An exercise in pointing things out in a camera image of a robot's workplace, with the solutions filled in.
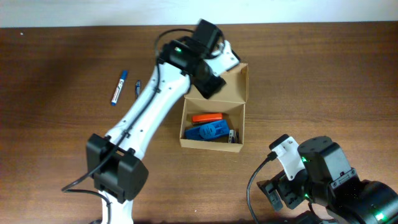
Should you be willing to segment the orange stapler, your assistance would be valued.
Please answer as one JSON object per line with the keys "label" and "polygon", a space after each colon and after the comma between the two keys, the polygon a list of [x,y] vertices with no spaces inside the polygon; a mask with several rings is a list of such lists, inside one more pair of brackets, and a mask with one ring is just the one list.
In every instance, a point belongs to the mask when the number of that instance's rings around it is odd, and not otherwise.
{"label": "orange stapler", "polygon": [[205,113],[192,116],[192,124],[204,124],[223,119],[222,113]]}

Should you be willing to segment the brown cardboard box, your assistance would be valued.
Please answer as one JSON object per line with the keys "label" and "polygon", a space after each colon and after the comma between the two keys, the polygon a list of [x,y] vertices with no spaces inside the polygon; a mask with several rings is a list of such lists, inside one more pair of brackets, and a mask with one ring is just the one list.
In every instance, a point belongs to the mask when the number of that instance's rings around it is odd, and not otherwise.
{"label": "brown cardboard box", "polygon": [[[249,65],[240,63],[230,71],[222,73],[221,77],[226,85],[210,99],[202,97],[194,86],[184,96],[180,127],[182,147],[226,152],[239,152],[243,148],[246,102],[249,98]],[[226,136],[212,141],[187,139],[185,131],[193,127],[192,116],[209,113],[223,114],[229,128],[236,131],[236,143],[229,143]]]}

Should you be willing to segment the blue plastic case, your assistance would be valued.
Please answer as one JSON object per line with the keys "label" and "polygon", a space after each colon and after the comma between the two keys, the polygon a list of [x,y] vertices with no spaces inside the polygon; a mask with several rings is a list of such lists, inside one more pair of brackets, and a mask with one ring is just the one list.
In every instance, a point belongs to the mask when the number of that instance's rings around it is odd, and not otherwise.
{"label": "blue plastic case", "polygon": [[195,126],[185,131],[185,138],[195,141],[212,141],[229,135],[230,128],[226,120]]}

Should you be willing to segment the small white blue box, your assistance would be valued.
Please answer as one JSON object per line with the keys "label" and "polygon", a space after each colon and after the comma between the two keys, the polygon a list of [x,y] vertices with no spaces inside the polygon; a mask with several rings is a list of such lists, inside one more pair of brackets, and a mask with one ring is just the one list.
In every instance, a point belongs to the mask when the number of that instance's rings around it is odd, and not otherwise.
{"label": "small white blue box", "polygon": [[232,143],[232,144],[239,142],[238,132],[237,131],[235,131],[233,129],[229,130],[228,142]]}

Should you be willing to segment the blue ballpoint pen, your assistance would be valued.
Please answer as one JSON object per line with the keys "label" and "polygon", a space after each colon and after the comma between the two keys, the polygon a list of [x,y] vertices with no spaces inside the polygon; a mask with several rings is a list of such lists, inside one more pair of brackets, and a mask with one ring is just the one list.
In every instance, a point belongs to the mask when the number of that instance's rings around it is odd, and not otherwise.
{"label": "blue ballpoint pen", "polygon": [[138,99],[138,97],[140,95],[140,92],[141,92],[141,81],[138,80],[136,82],[136,84],[135,84],[135,96],[136,96],[136,99]]}

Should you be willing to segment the blue whiteboard marker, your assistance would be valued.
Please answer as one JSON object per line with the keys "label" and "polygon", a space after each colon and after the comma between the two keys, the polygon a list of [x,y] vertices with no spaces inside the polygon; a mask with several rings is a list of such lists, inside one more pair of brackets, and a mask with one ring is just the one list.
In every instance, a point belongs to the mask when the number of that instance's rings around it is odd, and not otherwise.
{"label": "blue whiteboard marker", "polygon": [[117,87],[115,89],[114,95],[113,95],[112,100],[111,100],[111,105],[112,106],[116,106],[116,104],[117,104],[117,102],[119,100],[119,96],[121,94],[121,90],[123,88],[123,85],[124,85],[124,82],[125,82],[125,80],[127,78],[127,75],[128,75],[128,71],[127,70],[123,70],[122,73],[121,73],[120,79],[118,81],[118,85],[117,85]]}

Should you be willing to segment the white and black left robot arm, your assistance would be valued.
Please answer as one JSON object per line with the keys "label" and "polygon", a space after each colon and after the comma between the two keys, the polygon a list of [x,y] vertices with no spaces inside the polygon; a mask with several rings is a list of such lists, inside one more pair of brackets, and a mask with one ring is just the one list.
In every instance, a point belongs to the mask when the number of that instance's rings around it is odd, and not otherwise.
{"label": "white and black left robot arm", "polygon": [[103,137],[93,134],[86,144],[87,175],[94,182],[93,195],[102,202],[98,223],[133,222],[133,201],[149,176],[142,160],[167,113],[193,86],[206,99],[217,94],[226,84],[221,74],[239,64],[216,25],[202,19],[185,32],[163,47],[159,42],[167,33],[156,38],[150,81],[122,120]]}

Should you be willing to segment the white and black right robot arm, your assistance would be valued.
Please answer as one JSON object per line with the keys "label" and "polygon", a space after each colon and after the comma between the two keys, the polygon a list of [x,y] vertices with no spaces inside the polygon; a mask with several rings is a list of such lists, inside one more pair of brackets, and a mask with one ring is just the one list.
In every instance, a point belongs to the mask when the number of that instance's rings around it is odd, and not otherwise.
{"label": "white and black right robot arm", "polygon": [[268,160],[278,159],[284,169],[257,186],[274,210],[307,201],[325,207],[337,223],[397,223],[397,193],[382,182],[360,180],[328,136],[298,144],[284,134],[269,148]]}

